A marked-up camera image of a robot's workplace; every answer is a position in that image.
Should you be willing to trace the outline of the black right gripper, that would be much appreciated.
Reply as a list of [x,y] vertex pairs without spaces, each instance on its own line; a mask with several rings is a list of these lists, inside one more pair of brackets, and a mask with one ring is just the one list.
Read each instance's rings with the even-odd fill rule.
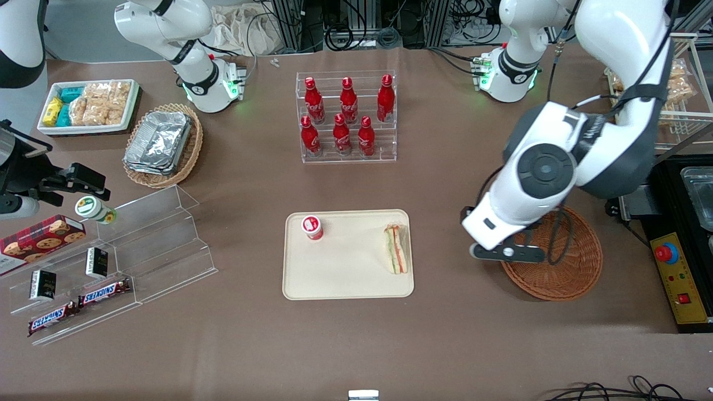
[[[56,192],[71,193],[62,169],[51,163],[46,153],[25,142],[25,134],[2,121],[2,196],[54,197]],[[105,176],[81,163],[72,163],[67,178],[81,184],[84,193],[102,201],[110,200]]]

